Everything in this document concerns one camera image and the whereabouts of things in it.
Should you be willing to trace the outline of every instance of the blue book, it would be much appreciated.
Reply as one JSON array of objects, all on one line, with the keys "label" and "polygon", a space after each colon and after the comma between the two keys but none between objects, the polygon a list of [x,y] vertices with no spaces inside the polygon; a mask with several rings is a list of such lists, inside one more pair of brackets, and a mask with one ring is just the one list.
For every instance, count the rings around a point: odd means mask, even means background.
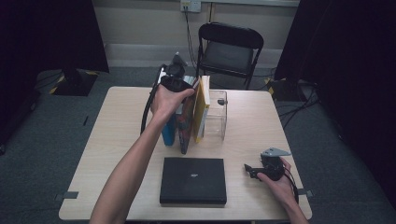
[{"label": "blue book", "polygon": [[175,131],[176,131],[176,116],[175,114],[166,122],[163,127],[163,142],[166,146],[172,146],[175,142]]}]

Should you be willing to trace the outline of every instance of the clear plastic box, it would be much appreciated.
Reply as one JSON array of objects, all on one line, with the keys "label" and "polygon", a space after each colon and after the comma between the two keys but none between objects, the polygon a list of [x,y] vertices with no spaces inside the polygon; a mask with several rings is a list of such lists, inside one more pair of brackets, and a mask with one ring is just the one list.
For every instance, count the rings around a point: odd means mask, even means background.
[{"label": "clear plastic box", "polygon": [[218,136],[224,140],[227,104],[227,91],[210,91],[210,107],[205,120],[204,136]]}]

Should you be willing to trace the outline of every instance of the chair backrest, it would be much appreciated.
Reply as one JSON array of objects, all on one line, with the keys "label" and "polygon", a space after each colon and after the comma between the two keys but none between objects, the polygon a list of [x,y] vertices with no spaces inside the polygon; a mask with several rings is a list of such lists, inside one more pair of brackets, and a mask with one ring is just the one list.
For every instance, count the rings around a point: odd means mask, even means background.
[{"label": "chair backrest", "polygon": [[198,36],[201,46],[202,39],[258,50],[261,50],[264,45],[264,40],[257,31],[221,22],[209,22],[202,25]]}]

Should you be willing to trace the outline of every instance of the chair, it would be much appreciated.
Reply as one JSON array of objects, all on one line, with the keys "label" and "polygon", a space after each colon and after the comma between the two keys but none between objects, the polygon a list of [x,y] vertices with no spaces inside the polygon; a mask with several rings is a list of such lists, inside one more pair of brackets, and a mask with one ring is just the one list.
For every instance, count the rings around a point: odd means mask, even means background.
[{"label": "chair", "polygon": [[249,28],[237,27],[226,23],[209,22],[202,25],[198,32],[199,51],[196,76],[199,70],[242,77],[246,90],[250,85],[264,40]]}]

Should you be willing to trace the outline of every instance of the hand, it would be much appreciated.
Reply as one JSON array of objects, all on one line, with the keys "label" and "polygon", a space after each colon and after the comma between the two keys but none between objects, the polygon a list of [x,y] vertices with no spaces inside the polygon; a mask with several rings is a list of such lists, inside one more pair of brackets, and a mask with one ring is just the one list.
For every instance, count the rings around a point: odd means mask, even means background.
[{"label": "hand", "polygon": [[[283,158],[280,159],[285,165],[285,168],[290,170],[291,167],[290,164],[287,161],[285,161],[285,159]],[[282,176],[277,181],[271,180],[267,175],[263,173],[258,173],[257,177],[268,185],[270,190],[275,195],[276,199],[279,200],[281,203],[289,203],[290,200],[295,201],[291,183],[285,176]]]},{"label": "hand", "polygon": [[181,92],[172,92],[163,85],[159,85],[151,104],[151,112],[154,116],[168,121],[175,113],[178,106],[186,98],[194,94],[194,89],[186,89]]}]

